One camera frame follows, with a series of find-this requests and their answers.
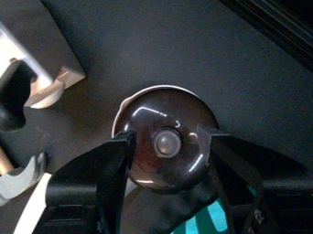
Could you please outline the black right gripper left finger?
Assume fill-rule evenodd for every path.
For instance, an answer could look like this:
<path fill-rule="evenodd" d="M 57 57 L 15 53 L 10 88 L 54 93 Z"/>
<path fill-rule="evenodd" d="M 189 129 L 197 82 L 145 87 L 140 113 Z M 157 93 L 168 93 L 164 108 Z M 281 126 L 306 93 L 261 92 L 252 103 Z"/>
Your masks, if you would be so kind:
<path fill-rule="evenodd" d="M 34 234 L 121 234 L 136 131 L 120 133 L 53 175 Z"/>

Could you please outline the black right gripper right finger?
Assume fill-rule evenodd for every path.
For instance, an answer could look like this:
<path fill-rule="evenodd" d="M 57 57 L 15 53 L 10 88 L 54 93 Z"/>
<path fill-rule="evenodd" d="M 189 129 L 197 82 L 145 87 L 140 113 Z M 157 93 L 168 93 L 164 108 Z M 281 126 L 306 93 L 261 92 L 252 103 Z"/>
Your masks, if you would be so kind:
<path fill-rule="evenodd" d="M 229 234 L 313 234 L 313 175 L 287 155 L 200 126 Z"/>

